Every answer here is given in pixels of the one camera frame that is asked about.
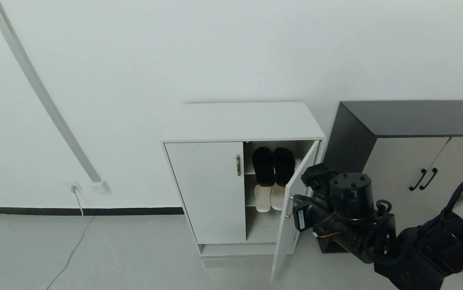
black slipper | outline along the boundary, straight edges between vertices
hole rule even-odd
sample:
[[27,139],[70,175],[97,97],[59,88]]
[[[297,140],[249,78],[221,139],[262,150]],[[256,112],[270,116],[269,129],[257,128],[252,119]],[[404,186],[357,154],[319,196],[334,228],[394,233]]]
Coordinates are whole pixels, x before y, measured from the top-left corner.
[[253,168],[255,169],[258,185],[274,185],[274,167],[272,166],[272,153],[269,148],[260,147],[253,152]]
[[276,184],[284,187],[294,175],[294,167],[296,166],[294,154],[289,149],[276,148],[272,158],[276,171]]

white slipper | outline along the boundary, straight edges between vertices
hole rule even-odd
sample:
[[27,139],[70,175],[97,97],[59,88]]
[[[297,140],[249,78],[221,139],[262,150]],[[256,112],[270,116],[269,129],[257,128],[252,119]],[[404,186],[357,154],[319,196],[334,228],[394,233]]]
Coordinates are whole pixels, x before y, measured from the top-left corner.
[[277,211],[281,211],[283,207],[283,200],[285,198],[285,187],[281,187],[278,184],[272,186],[272,192],[270,193],[270,206]]
[[260,213],[270,210],[270,186],[255,186],[255,207]]

shoe cabinet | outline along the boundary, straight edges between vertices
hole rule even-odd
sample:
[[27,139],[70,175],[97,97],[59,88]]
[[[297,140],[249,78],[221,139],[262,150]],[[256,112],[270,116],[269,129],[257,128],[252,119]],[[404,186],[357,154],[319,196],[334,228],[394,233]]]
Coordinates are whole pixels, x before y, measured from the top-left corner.
[[[300,176],[321,161],[324,141],[303,102],[183,105],[162,148],[201,257],[274,255],[274,277],[298,238],[290,196],[311,194]],[[259,147],[284,147],[296,159],[281,211],[255,209]]]

cabinet top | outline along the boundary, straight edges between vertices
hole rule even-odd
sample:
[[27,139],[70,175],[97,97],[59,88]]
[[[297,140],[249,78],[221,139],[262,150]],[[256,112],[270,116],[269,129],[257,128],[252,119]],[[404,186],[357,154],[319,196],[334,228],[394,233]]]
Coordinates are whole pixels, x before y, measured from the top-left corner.
[[321,139],[302,101],[185,104],[162,137],[165,143]]
[[463,101],[342,101],[378,137],[463,136]]

cabinet door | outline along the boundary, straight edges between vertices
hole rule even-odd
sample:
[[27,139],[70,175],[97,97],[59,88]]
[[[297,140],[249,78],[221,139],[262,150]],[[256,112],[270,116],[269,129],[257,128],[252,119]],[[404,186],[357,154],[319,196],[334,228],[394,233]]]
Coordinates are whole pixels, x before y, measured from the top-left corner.
[[305,158],[301,161],[301,164],[299,164],[298,168],[294,171],[291,180],[285,186],[285,200],[283,201],[283,208],[281,211],[280,227],[274,253],[274,262],[272,264],[271,282],[281,268],[283,260],[290,251],[292,242],[296,237],[297,230],[294,226],[294,216],[285,218],[286,215],[292,213],[292,201],[290,201],[289,197],[293,195],[305,195],[307,188],[305,184],[303,184],[303,181],[301,181],[301,175],[305,172],[307,167],[314,165],[318,147],[319,141],[315,141]]
[[415,226],[416,216],[407,200],[419,191],[422,169],[428,171],[448,137],[380,138],[376,140],[362,173],[371,178],[373,201],[385,199],[392,203],[397,232]]
[[452,193],[463,181],[463,137],[453,137],[432,164],[437,169],[436,176],[427,173],[423,185],[430,180],[425,189],[418,189],[412,197],[412,204],[423,207],[420,213],[422,222],[437,216],[446,206]]
[[246,242],[242,143],[165,147],[198,244]]

